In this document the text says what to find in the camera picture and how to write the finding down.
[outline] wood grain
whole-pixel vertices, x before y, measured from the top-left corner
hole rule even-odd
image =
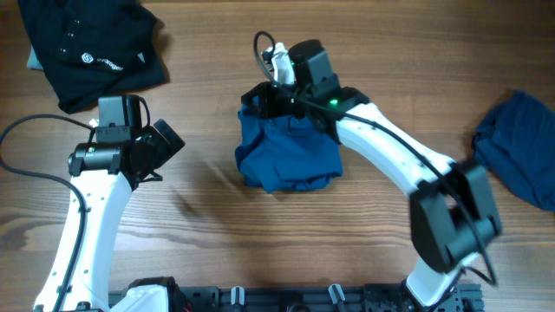
[[[456,159],[470,153],[473,129],[508,89],[555,107],[549,2],[143,3],[164,23],[156,46],[171,83],[140,94],[187,145],[160,170],[165,181],[140,187],[126,208],[111,289],[147,276],[219,287],[394,283],[412,270],[406,199],[349,150],[344,176],[326,190],[268,195],[243,186],[233,157],[236,112],[240,95],[264,79],[251,52],[260,29],[288,46],[319,38],[344,85]],[[60,114],[43,74],[25,68],[29,40],[15,1],[1,2],[0,23],[0,127]],[[86,137],[56,121],[29,123],[6,140],[3,156],[67,177],[66,159]],[[483,287],[486,310],[553,311],[555,217],[491,181],[505,235],[490,248],[500,286]],[[53,262],[69,192],[0,171],[0,198],[0,310],[29,310]]]

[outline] wire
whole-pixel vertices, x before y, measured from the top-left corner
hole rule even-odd
[[[279,88],[280,91],[285,92],[286,94],[288,94],[294,101],[299,101],[299,102],[301,102],[301,103],[303,103],[303,104],[305,104],[309,107],[313,107],[315,109],[319,109],[319,110],[322,110],[322,111],[325,111],[325,112],[328,112],[328,113],[337,114],[337,115],[340,115],[343,118],[351,118],[352,120],[360,121],[361,123],[364,123],[364,124],[367,124],[367,125],[370,125],[372,127],[375,127],[375,128],[378,128],[378,129],[382,130],[384,133],[391,136],[393,139],[397,140],[399,143],[401,143],[401,145],[403,145],[405,148],[407,148],[424,166],[426,166],[435,176],[437,176],[438,180],[440,181],[441,186],[444,187],[445,192],[454,199],[455,203],[459,206],[460,210],[462,211],[463,218],[465,219],[465,221],[467,221],[468,226],[470,227],[470,230],[473,233],[474,239],[476,240],[476,244],[478,245],[478,251],[482,255],[482,257],[484,258],[484,262],[486,263],[487,271],[488,271],[490,277],[487,277],[485,274],[483,274],[482,272],[480,272],[477,269],[472,268],[472,267],[464,267],[463,270],[464,269],[470,270],[473,273],[475,273],[478,277],[483,279],[486,283],[488,283],[492,286],[497,286],[497,284],[498,284],[497,277],[495,275],[495,271],[493,269],[491,259],[489,258],[489,255],[487,254],[486,245],[484,244],[484,241],[482,240],[480,234],[478,233],[478,229],[476,228],[476,224],[474,224],[474,222],[472,222],[472,219],[470,217],[470,213],[468,212],[468,209],[462,203],[462,200],[460,199],[459,195],[457,195],[457,193],[454,191],[453,187],[451,187],[451,185],[445,180],[445,177],[443,176],[443,174],[441,174],[441,172],[439,172],[437,170],[437,168],[435,168],[434,165],[432,165],[428,161],[428,159],[426,159],[426,157],[424,157],[422,154],[420,154],[418,151],[416,151],[416,149],[414,149],[409,143],[407,143],[407,141],[405,141],[403,138],[401,138],[399,135],[397,135],[393,131],[387,129],[385,126],[382,126],[378,122],[375,122],[373,120],[367,120],[365,118],[362,118],[362,117],[359,117],[359,116],[356,116],[356,115],[353,115],[353,114],[344,113],[344,112],[341,112],[341,111],[336,111],[336,110],[333,110],[333,109],[322,107],[322,106],[320,106],[316,103],[313,103],[311,101],[307,101],[306,99],[302,99],[300,97],[297,97],[290,90],[288,90],[287,88],[284,88],[281,85],[281,83],[276,81],[270,75],[270,72],[268,71],[268,68],[266,68],[266,66],[264,65],[264,63],[262,62],[262,60],[260,58],[260,54],[258,53],[258,39],[259,39],[260,36],[266,36],[268,39],[270,39],[271,45],[273,47],[272,48],[272,53],[275,50],[276,42],[275,42],[274,38],[269,33],[265,32],[265,31],[259,31],[254,36],[254,43],[253,43],[254,55],[255,55],[258,66],[260,67],[260,69],[262,69],[262,72],[264,73],[266,78],[268,78],[276,88]]]
[[[3,140],[5,139],[6,135],[16,126],[18,126],[19,124],[24,123],[25,121],[28,120],[34,120],[34,119],[56,119],[56,120],[65,120],[67,122],[71,122],[74,125],[80,126],[80,127],[84,127],[87,128],[88,130],[91,131],[91,138],[92,135],[94,134],[94,129],[90,126],[87,126],[77,120],[72,120],[68,117],[63,117],[63,116],[58,116],[58,115],[54,115],[54,114],[35,114],[35,115],[31,115],[31,116],[27,116],[25,118],[21,118],[20,120],[12,123],[11,125],[9,125],[4,131],[3,133],[0,135],[0,146],[3,143]],[[33,177],[33,178],[41,178],[41,179],[49,179],[58,183],[61,183],[65,186],[67,186],[69,188],[69,190],[71,190],[75,196],[77,197],[77,200],[79,201],[79,213],[81,214],[81,217],[79,219],[79,229],[77,231],[77,238],[75,240],[75,244],[73,247],[73,250],[71,251],[71,257],[69,259],[69,263],[68,263],[68,268],[66,269],[66,273],[63,277],[63,281],[62,281],[62,286],[59,289],[58,292],[58,297],[55,301],[55,305],[54,305],[54,311],[58,312],[60,310],[60,307],[62,306],[63,303],[63,299],[65,298],[66,294],[68,292],[71,291],[71,289],[69,289],[69,282],[70,279],[75,271],[75,263],[77,260],[77,255],[79,254],[79,250],[81,248],[81,244],[82,244],[82,238],[85,232],[85,226],[87,224],[87,202],[85,201],[85,198],[83,197],[83,195],[81,194],[81,192],[79,192],[79,190],[72,185],[71,183],[69,183],[69,181],[62,179],[60,177],[56,177],[54,175],[50,175],[50,174],[46,174],[46,173],[39,173],[39,172],[31,172],[31,171],[25,171],[25,170],[21,170],[21,169],[17,169],[14,168],[12,166],[7,165],[3,159],[2,159],[2,155],[0,155],[0,166],[2,168],[4,168],[5,170],[9,171],[9,172],[13,172],[16,174],[21,174],[24,176],[28,176],[28,177]]]
[[[142,104],[142,106],[145,107],[145,113],[147,113],[147,125],[143,127],[144,129],[147,129],[148,127],[150,127],[150,111],[148,111],[148,105],[145,99],[139,96],[139,101]]]
[[[304,304],[293,304],[290,307],[287,307],[285,312],[310,312],[309,307]]]

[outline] black shirt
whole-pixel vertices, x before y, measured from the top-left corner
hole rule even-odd
[[[157,19],[135,0],[19,0],[19,7],[64,112],[166,82],[152,44]]]

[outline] black cloth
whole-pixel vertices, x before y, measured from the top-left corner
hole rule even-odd
[[[474,157],[518,197],[555,211],[555,113],[522,91],[478,125]]]
[[[64,112],[166,82],[152,44],[157,19],[135,0],[19,0],[19,8]]]

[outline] white logo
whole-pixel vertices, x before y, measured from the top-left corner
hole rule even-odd
[[[95,60],[89,53],[83,53],[83,55],[81,55],[81,59],[86,63],[92,63]]]
[[[103,62],[103,63],[107,64],[112,70],[118,70],[118,71],[123,70],[123,68],[115,65],[114,63],[112,63],[110,60],[107,60],[107,59],[98,59],[98,62]]]

